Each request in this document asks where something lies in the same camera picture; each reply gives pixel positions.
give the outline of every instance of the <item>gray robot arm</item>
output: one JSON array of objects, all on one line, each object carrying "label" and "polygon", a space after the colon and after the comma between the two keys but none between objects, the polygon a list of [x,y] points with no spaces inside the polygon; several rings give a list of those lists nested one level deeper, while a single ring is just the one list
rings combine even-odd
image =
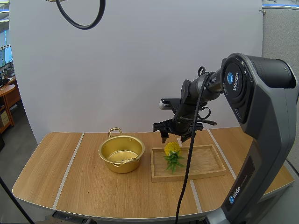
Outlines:
[{"label": "gray robot arm", "polygon": [[[209,78],[203,86],[205,76]],[[161,131],[162,140],[168,133],[178,133],[182,140],[190,137],[194,125],[191,121],[182,124],[180,119],[194,115],[190,112],[195,111],[201,88],[205,88],[203,104],[223,93],[242,130],[253,137],[229,194],[207,218],[211,224],[246,222],[246,215],[270,186],[294,143],[297,79],[290,66],[281,60],[231,54],[215,73],[203,73],[193,82],[185,80],[181,99],[161,100],[175,114],[167,122],[154,124],[154,131]],[[202,130],[199,124],[195,128]]]}]

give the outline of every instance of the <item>gold pot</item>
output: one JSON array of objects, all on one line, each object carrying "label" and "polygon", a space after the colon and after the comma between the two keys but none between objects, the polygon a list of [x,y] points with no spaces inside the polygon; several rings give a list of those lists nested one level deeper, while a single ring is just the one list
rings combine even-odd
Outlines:
[{"label": "gold pot", "polygon": [[[120,135],[111,137],[114,130],[118,130]],[[144,143],[139,138],[124,135],[115,127],[109,131],[108,139],[99,146],[99,155],[110,170],[124,174],[139,166],[144,150]]]}]

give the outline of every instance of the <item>yellow pineapple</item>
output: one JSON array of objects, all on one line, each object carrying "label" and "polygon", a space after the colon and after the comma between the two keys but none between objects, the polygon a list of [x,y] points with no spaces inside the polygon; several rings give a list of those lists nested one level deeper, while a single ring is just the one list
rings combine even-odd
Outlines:
[{"label": "yellow pineapple", "polygon": [[184,166],[178,162],[179,159],[184,159],[184,157],[180,156],[181,147],[179,146],[178,143],[176,143],[176,142],[168,143],[164,148],[164,152],[166,154],[166,156],[164,156],[164,158],[166,159],[167,165],[168,165],[166,170],[171,168],[172,173],[174,173],[174,171],[176,171],[177,165],[180,167]]}]

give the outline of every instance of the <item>wego logo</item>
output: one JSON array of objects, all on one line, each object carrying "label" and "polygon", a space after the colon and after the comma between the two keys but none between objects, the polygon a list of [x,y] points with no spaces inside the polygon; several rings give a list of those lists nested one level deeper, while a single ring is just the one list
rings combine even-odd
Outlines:
[{"label": "wego logo", "polygon": [[238,188],[235,190],[235,192],[234,192],[234,194],[233,194],[233,197],[234,197],[234,198],[238,195],[239,191],[240,191],[240,187],[238,187]]},{"label": "wego logo", "polygon": [[234,91],[237,90],[238,79],[239,79],[239,73],[237,72],[235,75],[235,82],[234,82],[234,88],[233,88]]}]

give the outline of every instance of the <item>metal handle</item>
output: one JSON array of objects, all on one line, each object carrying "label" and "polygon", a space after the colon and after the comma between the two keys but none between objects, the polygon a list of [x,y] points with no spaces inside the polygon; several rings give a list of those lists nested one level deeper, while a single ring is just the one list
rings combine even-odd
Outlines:
[{"label": "metal handle", "polygon": [[111,129],[109,130],[109,133],[108,133],[108,137],[109,137],[109,138],[111,137],[111,132],[112,132],[112,131],[115,131],[115,130],[118,130],[118,131],[120,132],[120,134],[122,134],[122,131],[121,131],[120,128],[118,128],[118,127],[114,127],[114,128],[111,128]]},{"label": "metal handle", "polygon": [[136,162],[137,159],[136,158],[132,158],[132,159],[128,159],[128,160],[123,160],[121,161],[120,164],[114,164],[116,167],[122,167],[123,165],[130,163],[130,162]]}]

